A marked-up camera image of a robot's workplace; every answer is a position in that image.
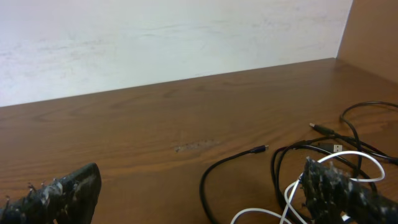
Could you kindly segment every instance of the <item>wooden side panel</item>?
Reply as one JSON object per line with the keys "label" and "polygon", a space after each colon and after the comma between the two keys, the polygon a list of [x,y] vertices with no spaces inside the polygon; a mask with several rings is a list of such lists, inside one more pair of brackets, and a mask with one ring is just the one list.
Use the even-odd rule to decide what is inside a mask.
{"label": "wooden side panel", "polygon": [[338,58],[398,82],[398,1],[355,0]]}

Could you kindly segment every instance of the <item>wood grain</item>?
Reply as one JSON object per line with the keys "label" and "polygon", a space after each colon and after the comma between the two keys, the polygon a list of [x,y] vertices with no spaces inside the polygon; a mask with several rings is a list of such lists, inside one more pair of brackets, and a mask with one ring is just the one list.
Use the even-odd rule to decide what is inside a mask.
{"label": "wood grain", "polygon": [[398,82],[398,1],[354,0],[338,58]]}
{"label": "wood grain", "polygon": [[[397,102],[397,94],[396,84],[331,58],[0,108],[0,195],[17,199],[28,182],[39,185],[96,162],[103,188],[93,223],[208,223],[198,195],[202,173],[268,144],[268,152],[215,169],[206,192],[222,223],[247,207],[282,213],[270,176],[272,152],[317,137],[309,122],[349,134],[338,121],[343,109],[359,101]],[[398,156],[397,111],[365,107],[348,117],[364,141]],[[283,188],[307,156],[320,157],[287,154]],[[367,161],[364,169],[378,175]],[[387,179],[378,184],[393,200],[396,174],[386,165]],[[295,204],[302,202],[299,193]],[[239,221],[249,222],[278,219],[250,214]]]}

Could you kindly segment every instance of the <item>desk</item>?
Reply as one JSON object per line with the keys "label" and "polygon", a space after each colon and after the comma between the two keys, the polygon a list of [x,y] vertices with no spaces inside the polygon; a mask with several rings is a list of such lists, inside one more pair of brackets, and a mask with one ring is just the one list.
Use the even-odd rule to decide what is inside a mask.
{"label": "desk", "polygon": [[[397,96],[398,85],[330,58],[0,108],[0,195],[16,200],[28,182],[40,185],[96,162],[103,187],[93,223],[208,223],[198,194],[202,173],[268,144],[265,153],[217,167],[206,193],[222,223],[248,207],[282,213],[269,169],[273,151],[318,137],[309,122],[351,134],[339,123],[343,109],[360,101],[397,103]],[[363,141],[398,156],[396,111],[364,107],[347,117]],[[297,178],[307,156],[321,157],[286,155],[281,187]],[[398,201],[398,169],[384,167],[379,191]],[[378,175],[366,160],[363,169]],[[298,194],[294,205],[302,202]],[[250,214],[238,223],[278,221]]]}

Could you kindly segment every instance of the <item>cable connector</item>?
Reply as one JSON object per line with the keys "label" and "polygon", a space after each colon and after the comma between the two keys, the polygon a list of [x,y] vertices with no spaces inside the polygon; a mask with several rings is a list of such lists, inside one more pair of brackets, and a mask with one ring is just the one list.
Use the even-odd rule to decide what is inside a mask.
{"label": "cable connector", "polygon": [[250,153],[260,153],[265,152],[268,149],[268,146],[257,146],[250,149]]}
{"label": "cable connector", "polygon": [[336,134],[334,130],[332,130],[332,129],[330,129],[330,128],[326,128],[326,127],[321,126],[321,125],[317,125],[317,124],[310,123],[310,126],[311,126],[314,130],[318,131],[319,133],[321,133],[321,134],[323,134],[323,135],[325,135],[325,136],[329,136],[329,135],[334,135],[334,134]]}
{"label": "cable connector", "polygon": [[314,146],[324,149],[328,152],[335,153],[343,151],[343,146],[339,144],[327,143],[327,142],[318,142],[314,144]]}

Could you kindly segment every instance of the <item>brown wooden surface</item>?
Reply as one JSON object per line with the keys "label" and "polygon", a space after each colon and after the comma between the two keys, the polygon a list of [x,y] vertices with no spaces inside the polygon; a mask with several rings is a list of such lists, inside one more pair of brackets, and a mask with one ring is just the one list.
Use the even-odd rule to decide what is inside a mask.
{"label": "brown wooden surface", "polygon": [[[349,134],[338,115],[360,101],[398,101],[398,86],[335,59],[262,68],[125,90],[0,108],[0,195],[17,199],[27,183],[61,177],[88,162],[103,188],[93,223],[207,223],[199,201],[202,173],[212,163],[261,144],[268,152],[225,163],[208,177],[214,214],[229,223],[248,207],[282,213],[270,159],[278,147],[318,137],[309,122]],[[398,113],[352,111],[359,134],[398,156]],[[282,164],[285,188],[303,170],[294,151]],[[383,195],[398,200],[398,169],[385,165]],[[368,161],[364,170],[377,176]],[[295,205],[304,202],[299,190]],[[277,223],[264,214],[239,223]]]}
{"label": "brown wooden surface", "polygon": [[338,58],[398,82],[398,1],[354,0]]}

